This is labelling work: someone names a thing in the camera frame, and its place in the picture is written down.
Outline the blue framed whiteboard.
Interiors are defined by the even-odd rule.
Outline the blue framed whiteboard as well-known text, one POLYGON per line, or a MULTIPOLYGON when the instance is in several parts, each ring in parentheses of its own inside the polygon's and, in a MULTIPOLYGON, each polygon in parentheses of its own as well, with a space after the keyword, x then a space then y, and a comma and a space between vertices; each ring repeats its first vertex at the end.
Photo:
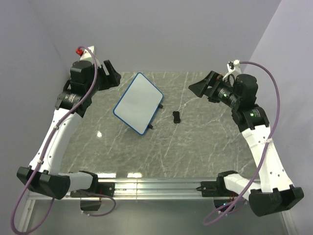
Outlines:
POLYGON ((113 114, 139 135, 145 135, 163 98, 161 90, 139 72, 114 107, 113 114))

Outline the blue whiteboard eraser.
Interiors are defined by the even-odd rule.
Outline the blue whiteboard eraser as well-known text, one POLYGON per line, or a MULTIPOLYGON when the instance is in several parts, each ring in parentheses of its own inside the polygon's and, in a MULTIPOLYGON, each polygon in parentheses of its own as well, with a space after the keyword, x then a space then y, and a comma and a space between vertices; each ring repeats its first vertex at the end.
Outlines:
POLYGON ((180 112, 179 111, 173 111, 172 113, 174 119, 173 119, 173 123, 175 124, 178 124, 181 122, 181 119, 180 119, 180 112))

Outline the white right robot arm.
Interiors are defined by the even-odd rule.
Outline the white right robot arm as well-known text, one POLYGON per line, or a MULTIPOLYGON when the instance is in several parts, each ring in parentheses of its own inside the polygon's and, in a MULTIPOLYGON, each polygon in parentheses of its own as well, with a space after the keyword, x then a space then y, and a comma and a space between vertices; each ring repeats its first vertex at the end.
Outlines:
POLYGON ((269 120, 263 108, 257 105, 257 79, 239 74, 231 83, 221 74, 211 71, 206 78, 189 86, 197 97, 207 96, 212 103, 222 102, 231 108, 234 122, 247 142, 260 183, 250 182, 236 171, 218 174, 216 191, 222 196, 235 193, 249 202, 258 217, 287 211, 303 197, 301 187, 295 187, 285 172, 272 140, 269 120))

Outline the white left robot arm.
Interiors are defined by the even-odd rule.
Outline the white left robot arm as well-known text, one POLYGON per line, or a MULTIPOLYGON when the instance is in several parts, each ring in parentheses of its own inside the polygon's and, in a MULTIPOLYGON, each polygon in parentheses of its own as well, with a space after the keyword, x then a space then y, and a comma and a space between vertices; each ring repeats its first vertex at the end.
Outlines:
POLYGON ((92 103, 97 91, 117 87, 121 75, 109 60, 98 69, 87 60, 76 61, 70 68, 70 79, 58 95, 52 123, 29 166, 20 167, 17 178, 31 192, 62 199, 70 191, 82 190, 93 197, 99 191, 98 176, 88 171, 63 174, 61 162, 71 136, 92 103))

